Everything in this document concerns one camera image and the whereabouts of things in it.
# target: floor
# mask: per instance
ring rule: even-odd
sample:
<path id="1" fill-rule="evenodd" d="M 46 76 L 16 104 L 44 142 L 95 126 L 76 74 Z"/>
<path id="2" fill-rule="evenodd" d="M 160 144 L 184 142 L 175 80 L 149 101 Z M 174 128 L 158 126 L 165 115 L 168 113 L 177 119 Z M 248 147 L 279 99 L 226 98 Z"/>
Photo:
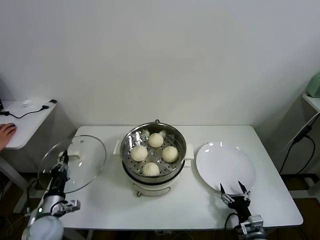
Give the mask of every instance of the floor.
<path id="1" fill-rule="evenodd" d="M 35 177 L 30 174 L 23 174 L 27 180 Z M 0 183 L 6 185 L 8 179 L 0 174 Z M 284 180 L 289 190 L 304 190 L 307 188 L 303 180 L 298 178 L 290 178 Z M 28 219 L 22 214 L 13 214 L 13 209 L 18 202 L 22 191 L 14 184 L 10 187 L 3 199 L 0 201 L 0 216 L 8 218 L 13 224 L 13 230 L 10 229 L 10 224 L 6 220 L 0 219 L 0 240 L 20 240 L 22 232 L 28 223 Z M 315 199 L 295 199 L 304 223 L 299 228 L 303 230 L 307 239 L 320 239 L 319 231 L 319 216 L 320 205 Z M 37 207 L 39 200 L 31 200 L 31 208 Z M 284 227 L 278 230 L 267 229 L 270 234 L 267 236 L 269 240 L 303 240 L 300 236 L 301 232 L 297 227 Z M 79 231 L 83 236 L 87 236 L 88 231 Z M 232 231 L 177 231 L 171 233 L 162 233 L 154 231 L 94 231 L 93 240 L 237 240 L 238 237 Z"/>

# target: green appliance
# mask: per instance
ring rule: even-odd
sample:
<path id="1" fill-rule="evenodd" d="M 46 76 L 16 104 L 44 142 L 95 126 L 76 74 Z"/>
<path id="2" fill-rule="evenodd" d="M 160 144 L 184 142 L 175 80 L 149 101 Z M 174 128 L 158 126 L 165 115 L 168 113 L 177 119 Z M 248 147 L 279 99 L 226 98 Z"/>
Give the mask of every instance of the green appliance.
<path id="1" fill-rule="evenodd" d="M 320 98 L 320 73 L 317 73 L 310 80 L 306 92 L 313 98 Z"/>

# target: steamed bun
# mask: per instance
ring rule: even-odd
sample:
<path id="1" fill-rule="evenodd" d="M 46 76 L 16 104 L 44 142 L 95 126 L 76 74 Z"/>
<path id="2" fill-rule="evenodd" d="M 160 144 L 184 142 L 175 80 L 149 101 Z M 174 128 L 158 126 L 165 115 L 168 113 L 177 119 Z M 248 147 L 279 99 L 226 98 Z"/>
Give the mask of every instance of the steamed bun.
<path id="1" fill-rule="evenodd" d="M 148 177 L 158 176 L 160 174 L 160 169 L 154 162 L 148 162 L 143 166 L 142 174 Z"/>
<path id="2" fill-rule="evenodd" d="M 153 133 L 148 139 L 148 143 L 153 148 L 158 148 L 164 143 L 164 138 L 159 133 Z"/>
<path id="3" fill-rule="evenodd" d="M 141 162 L 148 156 L 148 150 L 145 146 L 135 146 L 132 149 L 131 157 L 136 162 Z"/>
<path id="4" fill-rule="evenodd" d="M 174 146 L 167 146 L 162 151 L 162 157 L 163 157 L 163 160 L 166 161 L 167 163 L 173 163 L 178 159 L 179 153 Z"/>

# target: white plate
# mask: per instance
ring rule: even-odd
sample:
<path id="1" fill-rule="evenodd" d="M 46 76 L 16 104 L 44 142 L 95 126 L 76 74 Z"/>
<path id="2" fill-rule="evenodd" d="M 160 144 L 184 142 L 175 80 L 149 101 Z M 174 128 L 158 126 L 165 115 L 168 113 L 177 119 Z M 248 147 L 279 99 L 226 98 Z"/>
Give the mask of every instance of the white plate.
<path id="1" fill-rule="evenodd" d="M 224 141 L 209 142 L 196 155 L 196 167 L 202 179 L 213 189 L 220 191 L 220 183 L 225 193 L 242 193 L 240 181 L 247 190 L 256 181 L 256 169 L 239 147 Z"/>

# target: glass lid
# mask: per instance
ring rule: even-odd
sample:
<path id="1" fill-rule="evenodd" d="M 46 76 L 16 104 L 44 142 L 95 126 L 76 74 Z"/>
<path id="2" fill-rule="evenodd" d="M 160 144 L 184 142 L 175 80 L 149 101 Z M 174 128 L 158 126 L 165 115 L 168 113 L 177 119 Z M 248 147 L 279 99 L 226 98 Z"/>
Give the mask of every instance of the glass lid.
<path id="1" fill-rule="evenodd" d="M 42 186 L 51 169 L 60 162 L 63 153 L 68 155 L 68 177 L 64 193 L 69 194 L 90 184 L 105 166 L 107 150 L 104 143 L 90 135 L 74 136 L 54 145 L 43 157 L 38 168 L 38 179 Z"/>

